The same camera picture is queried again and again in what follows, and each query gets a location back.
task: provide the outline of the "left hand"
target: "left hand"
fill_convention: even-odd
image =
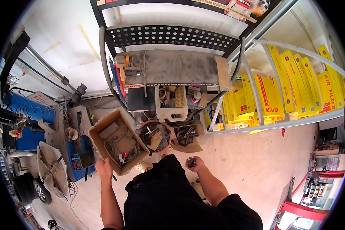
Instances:
[[[114,170],[110,165],[110,158],[106,158],[105,161],[103,159],[99,159],[94,166],[101,179],[101,184],[111,185]]]

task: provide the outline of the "black shirt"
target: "black shirt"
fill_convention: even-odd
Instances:
[[[188,228],[263,229],[259,215],[238,194],[213,207],[204,204],[189,183],[177,178],[153,180],[129,193],[123,230]]]

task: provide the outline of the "tiled floor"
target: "tiled floor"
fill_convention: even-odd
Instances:
[[[284,187],[289,184],[291,177],[296,177],[296,187],[307,173],[309,154],[314,147],[317,129],[317,124],[287,128],[284,137],[281,130],[266,130],[252,135],[205,135],[198,140],[203,151],[196,155],[204,160],[230,194],[238,193],[249,207],[258,212],[263,228],[268,229],[276,214]],[[176,151],[174,154],[181,163],[191,156]],[[31,158],[31,162],[35,164],[36,160]],[[158,155],[147,156],[145,161],[152,163],[158,159]],[[139,173],[138,170],[132,169],[129,174],[117,177],[117,182],[113,181],[122,212],[128,195],[124,187]],[[188,170],[186,176],[191,182],[197,179],[197,175]],[[71,202],[62,202],[54,196],[50,205],[44,205],[38,199],[33,201],[34,215],[45,229],[50,219],[55,219],[58,225],[65,229],[99,230],[103,227],[97,173],[93,173],[87,182],[80,180],[76,184],[79,191]],[[300,198],[300,194],[295,195],[293,201],[300,201]]]

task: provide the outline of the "person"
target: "person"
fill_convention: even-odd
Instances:
[[[185,167],[198,174],[209,205],[190,185],[176,157],[164,154],[159,163],[137,175],[125,187],[128,192],[124,204],[125,225],[112,188],[110,159],[98,160],[95,166],[101,179],[103,230],[263,229],[259,215],[238,194],[229,195],[201,158],[194,156],[194,159],[192,168],[188,167],[189,160]]]

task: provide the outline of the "blue handle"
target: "blue handle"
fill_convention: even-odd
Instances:
[[[111,62],[109,62],[109,64],[110,64],[111,72],[113,73],[113,79],[115,80],[116,88],[119,91],[120,101],[124,101],[124,97],[123,97],[123,94],[121,93],[121,90],[120,90],[120,85],[118,82],[118,76],[116,75],[114,65]]]

